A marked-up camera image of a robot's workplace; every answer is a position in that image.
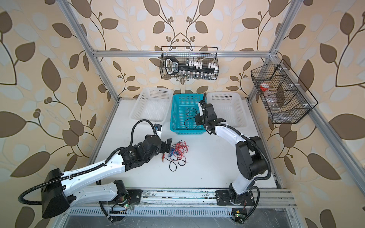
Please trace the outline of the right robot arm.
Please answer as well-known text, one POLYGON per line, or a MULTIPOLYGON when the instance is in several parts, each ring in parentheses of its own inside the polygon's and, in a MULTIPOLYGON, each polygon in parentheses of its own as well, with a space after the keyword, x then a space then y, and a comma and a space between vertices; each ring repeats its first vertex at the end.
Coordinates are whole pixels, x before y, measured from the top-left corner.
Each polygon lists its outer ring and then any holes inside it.
POLYGON ((214 134, 226 140, 236 150, 236 161, 240 174, 228 190, 229 201, 240 205, 254 188, 258 181, 266 181, 272 176, 271 164, 268 159, 262 139, 258 136, 248 137, 223 118, 218 118, 212 104, 201 100, 198 103, 199 113, 195 116, 197 125, 202 125, 209 134, 214 134))

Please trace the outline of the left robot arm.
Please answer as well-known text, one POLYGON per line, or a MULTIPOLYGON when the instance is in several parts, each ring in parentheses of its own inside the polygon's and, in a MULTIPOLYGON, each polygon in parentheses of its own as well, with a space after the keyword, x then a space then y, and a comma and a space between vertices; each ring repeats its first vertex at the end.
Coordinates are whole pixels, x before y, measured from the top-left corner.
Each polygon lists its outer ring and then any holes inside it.
POLYGON ((146 135, 143 142, 118 147, 105 160, 80 169, 66 172, 54 169, 43 183, 21 193, 18 201, 24 205, 40 205, 42 217, 49 219, 78 204, 126 200, 128 192, 121 180, 105 185, 96 182, 141 167, 153 157, 170 152, 173 140, 161 140, 162 126, 149 120, 146 123, 153 134, 146 135))

